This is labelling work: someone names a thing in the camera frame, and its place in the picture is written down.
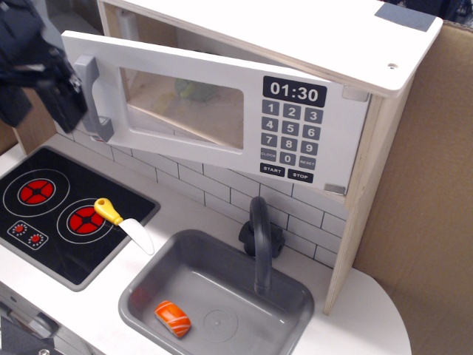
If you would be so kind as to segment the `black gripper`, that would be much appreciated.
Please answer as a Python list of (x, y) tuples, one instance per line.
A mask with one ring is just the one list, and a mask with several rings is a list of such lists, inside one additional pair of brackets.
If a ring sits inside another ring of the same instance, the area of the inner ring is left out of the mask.
[(65, 52), (43, 38), (44, 28), (31, 1), (1, 2), (1, 120), (16, 128), (33, 107), (24, 89), (36, 87), (53, 120), (70, 133), (87, 105)]

